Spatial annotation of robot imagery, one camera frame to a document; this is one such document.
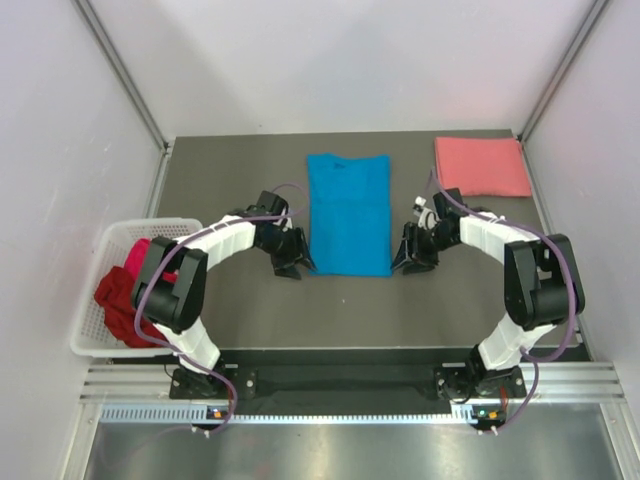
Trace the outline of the blue t shirt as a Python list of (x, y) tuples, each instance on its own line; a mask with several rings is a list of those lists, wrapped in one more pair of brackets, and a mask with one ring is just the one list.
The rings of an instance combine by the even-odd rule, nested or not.
[(391, 275), (391, 159), (307, 157), (317, 275)]

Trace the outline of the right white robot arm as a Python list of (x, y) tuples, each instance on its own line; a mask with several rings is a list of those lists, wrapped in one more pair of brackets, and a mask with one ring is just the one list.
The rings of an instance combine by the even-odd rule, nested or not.
[(458, 245), (475, 248), (503, 267), (505, 314), (492, 333), (474, 346), (464, 377), (487, 396), (511, 377), (537, 341), (584, 310), (585, 295), (568, 237), (548, 237), (517, 226), (482, 208), (469, 208), (458, 189), (413, 205), (416, 221), (403, 226), (392, 270), (405, 275), (430, 272), (441, 252)]

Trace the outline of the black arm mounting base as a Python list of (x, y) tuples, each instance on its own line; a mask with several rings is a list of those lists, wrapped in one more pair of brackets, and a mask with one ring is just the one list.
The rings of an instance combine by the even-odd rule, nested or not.
[(244, 402), (297, 393), (415, 393), (425, 400), (526, 395), (521, 369), (489, 372), (464, 348), (227, 349), (216, 371)]

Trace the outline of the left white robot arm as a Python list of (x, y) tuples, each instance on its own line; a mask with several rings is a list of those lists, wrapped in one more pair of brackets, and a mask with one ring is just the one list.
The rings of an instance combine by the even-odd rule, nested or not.
[(150, 242), (131, 293), (134, 331), (170, 349), (205, 396), (220, 394), (228, 382), (221, 352), (201, 320), (208, 272), (251, 249), (269, 255), (278, 277), (299, 280), (299, 266), (314, 271), (305, 232), (292, 217), (283, 197), (263, 191), (247, 208), (195, 233)]

